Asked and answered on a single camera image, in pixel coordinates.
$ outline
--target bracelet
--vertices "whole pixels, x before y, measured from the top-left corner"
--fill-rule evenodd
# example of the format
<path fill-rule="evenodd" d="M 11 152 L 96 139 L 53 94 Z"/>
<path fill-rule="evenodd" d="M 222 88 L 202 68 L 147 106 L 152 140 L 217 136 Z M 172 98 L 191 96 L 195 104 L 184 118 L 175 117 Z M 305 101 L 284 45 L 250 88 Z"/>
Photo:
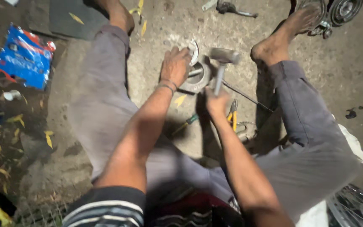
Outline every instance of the bracelet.
<path fill-rule="evenodd" d="M 164 81 L 169 81 L 170 83 L 172 83 L 172 84 L 175 86 L 176 90 L 178 89 L 178 87 L 176 86 L 176 84 L 175 84 L 173 81 L 168 80 L 168 79 L 162 79 L 162 80 L 164 80 Z"/>
<path fill-rule="evenodd" d="M 173 89 L 169 85 L 167 85 L 167 84 L 158 84 L 157 88 L 160 88 L 160 87 L 169 88 L 172 91 L 172 97 L 173 97 L 175 92 L 173 91 Z"/>

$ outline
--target hammer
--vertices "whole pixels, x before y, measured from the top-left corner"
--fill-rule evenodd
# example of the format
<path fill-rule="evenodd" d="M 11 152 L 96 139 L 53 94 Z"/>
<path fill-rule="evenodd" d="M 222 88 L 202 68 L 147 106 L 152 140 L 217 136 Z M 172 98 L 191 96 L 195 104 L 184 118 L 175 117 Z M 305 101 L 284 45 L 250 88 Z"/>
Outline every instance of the hammer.
<path fill-rule="evenodd" d="M 222 80 L 224 79 L 224 72 L 227 63 L 232 63 L 237 65 L 240 61 L 240 53 L 235 50 L 212 48 L 209 58 L 217 60 L 219 62 L 217 83 L 215 84 L 214 94 L 219 95 L 219 90 L 221 89 Z"/>

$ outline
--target hand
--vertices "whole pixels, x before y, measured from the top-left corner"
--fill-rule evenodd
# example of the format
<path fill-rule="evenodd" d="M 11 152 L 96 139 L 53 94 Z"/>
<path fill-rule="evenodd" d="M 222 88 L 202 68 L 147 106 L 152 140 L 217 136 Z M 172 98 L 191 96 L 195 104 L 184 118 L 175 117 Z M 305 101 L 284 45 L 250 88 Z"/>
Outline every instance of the hand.
<path fill-rule="evenodd" d="M 205 87 L 205 94 L 207 97 L 207 110 L 211 117 L 214 118 L 225 118 L 226 104 L 229 101 L 229 94 L 222 88 L 219 91 L 218 97 L 214 95 L 214 92 L 209 86 Z"/>
<path fill-rule="evenodd" d="M 174 46 L 172 51 L 166 51 L 160 72 L 160 83 L 171 87 L 176 85 L 175 91 L 187 79 L 190 62 L 191 55 L 187 47 L 179 51 L 179 48 Z"/>

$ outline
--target bare foot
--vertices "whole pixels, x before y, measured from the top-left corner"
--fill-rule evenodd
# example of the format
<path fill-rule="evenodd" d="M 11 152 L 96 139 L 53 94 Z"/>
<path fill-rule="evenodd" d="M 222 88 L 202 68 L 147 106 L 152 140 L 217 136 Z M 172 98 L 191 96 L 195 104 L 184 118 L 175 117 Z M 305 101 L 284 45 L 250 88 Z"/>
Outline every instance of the bare foot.
<path fill-rule="evenodd" d="M 120 0 L 95 0 L 109 14 L 110 25 L 123 29 L 127 34 L 134 28 L 134 18 Z"/>
<path fill-rule="evenodd" d="M 313 26 L 320 9 L 308 6 L 292 13 L 270 37 L 256 44 L 251 51 L 253 60 L 262 60 L 268 66 L 289 60 L 288 46 L 296 34 Z"/>

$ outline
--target forearm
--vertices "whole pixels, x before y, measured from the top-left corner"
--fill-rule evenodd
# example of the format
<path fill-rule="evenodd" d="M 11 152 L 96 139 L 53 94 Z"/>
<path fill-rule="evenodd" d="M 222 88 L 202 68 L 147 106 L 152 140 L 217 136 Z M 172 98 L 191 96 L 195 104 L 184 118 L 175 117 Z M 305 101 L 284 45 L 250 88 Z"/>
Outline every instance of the forearm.
<path fill-rule="evenodd" d="M 241 208 L 278 209 L 280 205 L 271 184 L 225 116 L 213 116 L 213 120 L 222 142 L 228 176 Z"/>
<path fill-rule="evenodd" d="M 123 185 L 145 191 L 145 163 L 162 132 L 171 98 L 170 89 L 158 87 L 130 119 L 95 187 Z"/>

